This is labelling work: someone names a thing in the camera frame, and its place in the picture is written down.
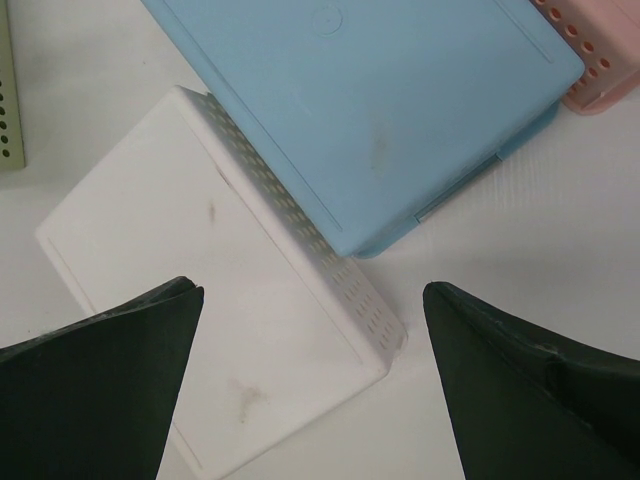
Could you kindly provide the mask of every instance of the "basket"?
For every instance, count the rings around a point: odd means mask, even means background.
[[[640,2],[531,1],[586,65],[565,97],[569,108],[600,113],[640,85]]]
[[[340,256],[417,227],[584,71],[527,0],[143,3]]]
[[[202,479],[380,380],[406,336],[211,96],[172,91],[37,236],[87,314],[177,275],[205,288],[171,434]]]
[[[24,167],[7,1],[0,0],[0,171]]]

